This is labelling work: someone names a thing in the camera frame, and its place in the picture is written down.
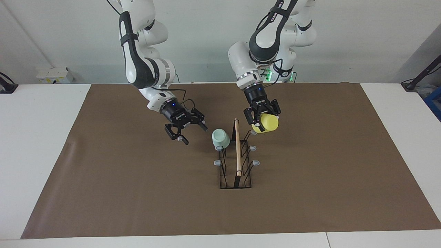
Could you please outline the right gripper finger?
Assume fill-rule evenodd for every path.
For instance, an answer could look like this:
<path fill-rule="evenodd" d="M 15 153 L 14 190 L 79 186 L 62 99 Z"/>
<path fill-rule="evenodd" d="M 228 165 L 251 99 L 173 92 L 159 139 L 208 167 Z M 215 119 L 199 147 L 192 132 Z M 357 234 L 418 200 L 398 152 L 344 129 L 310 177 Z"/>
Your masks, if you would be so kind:
<path fill-rule="evenodd" d="M 197 108 L 192 108 L 190 111 L 189 124 L 199 125 L 204 132 L 208 130 L 208 127 L 205 125 L 205 115 L 197 110 Z"/>
<path fill-rule="evenodd" d="M 164 125 L 164 130 L 171 140 L 177 140 L 183 142 L 185 145 L 189 144 L 189 140 L 182 134 L 182 126 L 178 126 L 172 123 L 167 123 Z"/>

